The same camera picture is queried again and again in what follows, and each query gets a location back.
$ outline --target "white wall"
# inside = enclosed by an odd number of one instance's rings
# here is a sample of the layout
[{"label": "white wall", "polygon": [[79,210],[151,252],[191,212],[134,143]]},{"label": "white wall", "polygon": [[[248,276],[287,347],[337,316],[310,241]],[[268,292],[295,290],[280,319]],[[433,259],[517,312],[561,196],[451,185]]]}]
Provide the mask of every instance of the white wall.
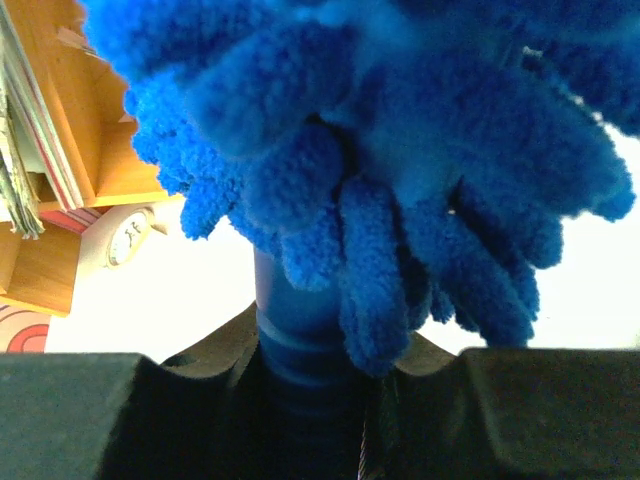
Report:
[{"label": "white wall", "polygon": [[[618,138],[640,185],[640,142]],[[224,222],[209,241],[186,240],[181,202],[154,206],[169,235],[154,235],[130,265],[103,268],[108,232],[132,207],[111,210],[83,238],[69,318],[52,319],[47,351],[137,351],[162,361],[246,308],[255,295],[250,244]],[[640,336],[640,206],[611,225],[566,222],[563,263],[540,272],[535,347],[629,348]],[[481,346],[453,322],[421,333],[457,353]]]}]

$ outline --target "microfiber duster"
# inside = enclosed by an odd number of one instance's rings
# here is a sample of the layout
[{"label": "microfiber duster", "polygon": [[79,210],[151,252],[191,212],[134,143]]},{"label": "microfiber duster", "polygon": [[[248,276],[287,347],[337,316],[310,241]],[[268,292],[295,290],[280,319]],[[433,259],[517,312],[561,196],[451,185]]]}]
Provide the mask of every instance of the microfiber duster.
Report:
[{"label": "microfiber duster", "polygon": [[640,134],[637,0],[84,0],[133,144],[296,288],[340,285],[384,375],[431,312],[525,346],[565,217],[632,208],[603,121]]}]

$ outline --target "blue cylinder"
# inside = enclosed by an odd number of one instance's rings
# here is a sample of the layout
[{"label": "blue cylinder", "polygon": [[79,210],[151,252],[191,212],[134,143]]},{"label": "blue cylinder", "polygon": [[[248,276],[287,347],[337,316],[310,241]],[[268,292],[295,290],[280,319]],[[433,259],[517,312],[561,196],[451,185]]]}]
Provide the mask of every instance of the blue cylinder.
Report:
[{"label": "blue cylinder", "polygon": [[344,348],[337,282],[322,292],[296,290],[259,250],[255,269],[274,478],[355,479],[366,380]]}]

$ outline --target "clock face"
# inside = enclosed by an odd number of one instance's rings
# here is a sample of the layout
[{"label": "clock face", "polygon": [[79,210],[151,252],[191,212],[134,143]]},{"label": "clock face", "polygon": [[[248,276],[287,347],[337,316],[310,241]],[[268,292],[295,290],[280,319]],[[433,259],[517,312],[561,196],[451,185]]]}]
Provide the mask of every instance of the clock face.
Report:
[{"label": "clock face", "polygon": [[133,256],[151,229],[152,215],[150,210],[138,210],[120,224],[109,244],[109,267],[122,265]]}]

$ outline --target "bookshelf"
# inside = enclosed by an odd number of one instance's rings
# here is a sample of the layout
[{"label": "bookshelf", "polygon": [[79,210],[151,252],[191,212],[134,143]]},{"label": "bookshelf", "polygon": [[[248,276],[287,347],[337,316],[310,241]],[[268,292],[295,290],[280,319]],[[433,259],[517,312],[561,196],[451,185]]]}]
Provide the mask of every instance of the bookshelf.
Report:
[{"label": "bookshelf", "polygon": [[[125,82],[109,65],[63,44],[62,28],[81,32],[84,12],[74,0],[4,0],[9,17],[69,160],[86,207],[168,198],[157,169],[131,147],[136,124],[124,117]],[[60,208],[43,182],[39,210]],[[22,240],[0,224],[0,303],[66,316],[80,237],[46,225],[39,240]]]}]

